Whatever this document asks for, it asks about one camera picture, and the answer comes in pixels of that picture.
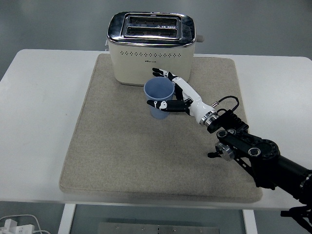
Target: white power strip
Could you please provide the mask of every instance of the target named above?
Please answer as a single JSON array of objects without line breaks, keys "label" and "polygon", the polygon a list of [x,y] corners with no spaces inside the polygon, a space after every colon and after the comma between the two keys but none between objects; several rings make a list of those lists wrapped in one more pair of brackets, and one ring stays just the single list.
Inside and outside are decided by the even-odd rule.
[{"label": "white power strip", "polygon": [[35,226],[32,224],[17,226],[18,223],[12,219],[5,221],[4,227],[0,228],[0,234],[32,234]]}]

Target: toaster slot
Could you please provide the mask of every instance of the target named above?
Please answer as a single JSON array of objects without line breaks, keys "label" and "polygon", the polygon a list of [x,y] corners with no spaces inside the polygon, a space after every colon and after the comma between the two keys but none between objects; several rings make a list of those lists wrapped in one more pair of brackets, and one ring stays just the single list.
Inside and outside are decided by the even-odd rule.
[{"label": "toaster slot", "polygon": [[172,28],[128,27],[126,36],[145,38],[177,38],[177,30]]},{"label": "toaster slot", "polygon": [[130,16],[130,24],[177,26],[177,18]]}]

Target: black cable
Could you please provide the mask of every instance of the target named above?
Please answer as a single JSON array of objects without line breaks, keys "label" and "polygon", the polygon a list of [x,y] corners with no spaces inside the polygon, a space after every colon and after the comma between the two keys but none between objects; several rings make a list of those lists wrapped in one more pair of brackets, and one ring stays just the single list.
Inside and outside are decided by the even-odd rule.
[{"label": "black cable", "polygon": [[227,110],[226,110],[226,109],[221,108],[221,109],[219,109],[219,110],[217,110],[217,111],[216,111],[216,112],[217,112],[217,114],[219,114],[219,112],[220,112],[220,111],[227,112]]},{"label": "black cable", "polygon": [[234,98],[236,100],[236,102],[237,102],[236,106],[232,109],[232,111],[234,112],[238,108],[238,106],[239,106],[239,100],[238,100],[237,97],[235,97],[235,96],[226,96],[226,97],[221,98],[218,102],[220,103],[223,100],[228,99],[228,98]]}]

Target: white table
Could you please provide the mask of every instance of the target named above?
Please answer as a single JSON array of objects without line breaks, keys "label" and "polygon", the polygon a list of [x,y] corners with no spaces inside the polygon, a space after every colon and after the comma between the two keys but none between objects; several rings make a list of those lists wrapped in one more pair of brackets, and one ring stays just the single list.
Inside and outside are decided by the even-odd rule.
[{"label": "white table", "polygon": [[[0,82],[0,200],[238,209],[301,205],[279,188],[263,189],[262,199],[251,204],[116,199],[61,192],[59,176],[100,53],[18,52]],[[312,169],[312,61],[301,57],[195,56],[233,59],[250,133],[275,141],[283,156]]]}]

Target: toaster vent hole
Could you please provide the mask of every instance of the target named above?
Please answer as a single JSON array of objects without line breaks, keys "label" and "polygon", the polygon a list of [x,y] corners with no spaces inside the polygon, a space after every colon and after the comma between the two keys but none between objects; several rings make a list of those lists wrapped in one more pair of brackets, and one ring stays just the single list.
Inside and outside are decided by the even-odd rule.
[{"label": "toaster vent hole", "polygon": [[154,58],[157,58],[157,57],[159,57],[159,58],[179,58],[179,57],[181,57],[180,53],[179,54],[176,54],[176,53],[173,53],[173,54],[171,54],[171,53],[169,53],[169,54],[159,53],[159,54],[157,54],[157,53],[142,53],[142,52],[138,53],[138,52],[132,52],[132,51],[121,51],[120,54],[126,55],[126,56],[141,56],[141,57],[145,56],[145,57],[154,57]]}]

